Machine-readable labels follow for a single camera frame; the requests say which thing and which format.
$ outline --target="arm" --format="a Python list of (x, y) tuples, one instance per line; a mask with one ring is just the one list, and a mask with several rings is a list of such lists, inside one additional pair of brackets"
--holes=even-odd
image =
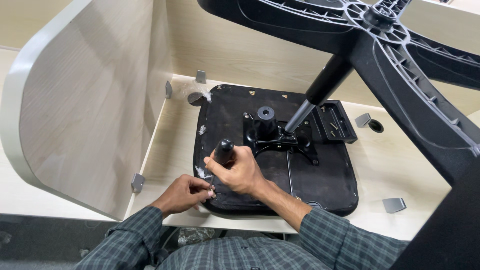
[(332, 269), (388, 269), (407, 247), (405, 241), (362, 230), (292, 197), (263, 177), (249, 147), (234, 147), (230, 170), (213, 156), (204, 162), (233, 191), (249, 194), (274, 210), (300, 233), (302, 247)]
[(162, 220), (190, 208), (213, 195), (208, 183), (189, 175), (177, 178), (151, 205), (111, 228), (105, 240), (74, 269), (143, 269), (158, 266), (168, 253), (159, 246)]

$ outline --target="left hand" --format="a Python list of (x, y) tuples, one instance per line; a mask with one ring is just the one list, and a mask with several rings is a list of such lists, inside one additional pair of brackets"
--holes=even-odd
[(208, 191), (209, 183), (203, 179), (183, 174), (175, 179), (167, 190), (151, 205), (162, 210), (163, 218), (178, 214), (190, 208), (198, 210), (198, 203), (205, 202), (213, 196)]

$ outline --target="right hand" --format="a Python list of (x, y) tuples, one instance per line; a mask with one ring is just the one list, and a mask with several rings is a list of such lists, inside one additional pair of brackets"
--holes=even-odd
[(239, 194), (249, 194), (256, 197), (256, 192), (268, 181), (264, 178), (258, 167), (252, 150), (248, 146), (233, 148), (233, 165), (230, 170), (213, 160), (214, 152), (210, 157), (205, 157), (206, 168), (226, 184), (231, 190)]

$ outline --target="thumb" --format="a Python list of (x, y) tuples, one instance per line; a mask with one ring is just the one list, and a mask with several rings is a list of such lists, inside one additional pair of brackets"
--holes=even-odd
[(199, 193), (192, 194), (192, 196), (196, 199), (195, 203), (198, 203), (212, 197), (213, 191), (204, 190)]
[(204, 162), (207, 165), (207, 169), (211, 171), (218, 178), (223, 179), (228, 174), (228, 170), (225, 169), (222, 165), (218, 164), (215, 160), (210, 157), (205, 157)]

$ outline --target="person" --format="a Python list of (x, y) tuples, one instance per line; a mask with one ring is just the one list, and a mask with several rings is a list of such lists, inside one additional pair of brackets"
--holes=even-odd
[(264, 237), (226, 237), (188, 245), (168, 256), (159, 247), (162, 220), (198, 210), (197, 204), (213, 195), (205, 180), (184, 174), (151, 205), (111, 228), (75, 269), (388, 269), (408, 245), (297, 200), (264, 178), (249, 147), (234, 147), (230, 170), (216, 163), (213, 153), (204, 162), (233, 191), (260, 200), (288, 222), (299, 233), (301, 246)]

